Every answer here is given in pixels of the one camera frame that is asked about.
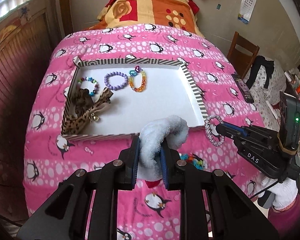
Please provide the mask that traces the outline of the white gloved right hand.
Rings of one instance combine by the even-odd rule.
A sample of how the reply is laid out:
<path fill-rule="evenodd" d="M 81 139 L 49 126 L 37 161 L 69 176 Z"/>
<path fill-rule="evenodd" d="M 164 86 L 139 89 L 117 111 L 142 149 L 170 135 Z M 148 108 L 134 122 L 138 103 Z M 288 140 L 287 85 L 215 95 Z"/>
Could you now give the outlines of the white gloved right hand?
<path fill-rule="evenodd" d="M 298 195 L 296 181 L 290 178 L 273 185 L 268 190 L 275 195 L 272 206 L 277 211 L 283 211 L 291 207 Z"/>

